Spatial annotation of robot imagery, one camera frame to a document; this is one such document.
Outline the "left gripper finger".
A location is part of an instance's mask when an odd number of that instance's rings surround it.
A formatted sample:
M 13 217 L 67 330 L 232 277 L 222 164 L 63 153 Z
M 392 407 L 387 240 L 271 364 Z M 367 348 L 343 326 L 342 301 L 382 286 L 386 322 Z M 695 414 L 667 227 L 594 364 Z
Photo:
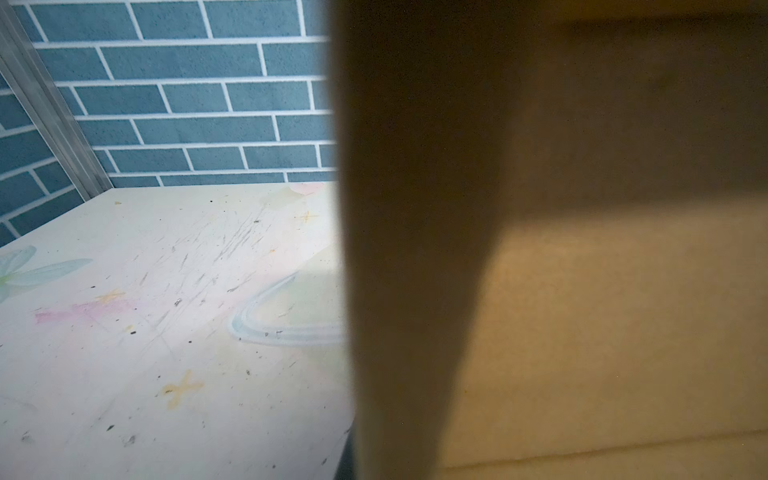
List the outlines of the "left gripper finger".
M 355 480 L 355 453 L 354 453 L 354 432 L 355 424 L 352 424 L 347 430 L 347 437 L 344 448 L 341 453 L 334 480 Z

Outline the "cardboard box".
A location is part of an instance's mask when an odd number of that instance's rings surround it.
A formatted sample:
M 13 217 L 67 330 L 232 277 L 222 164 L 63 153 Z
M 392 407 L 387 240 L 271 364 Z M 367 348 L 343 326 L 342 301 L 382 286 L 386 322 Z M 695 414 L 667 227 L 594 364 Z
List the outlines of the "cardboard box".
M 334 1 L 359 479 L 767 475 L 767 5 Z

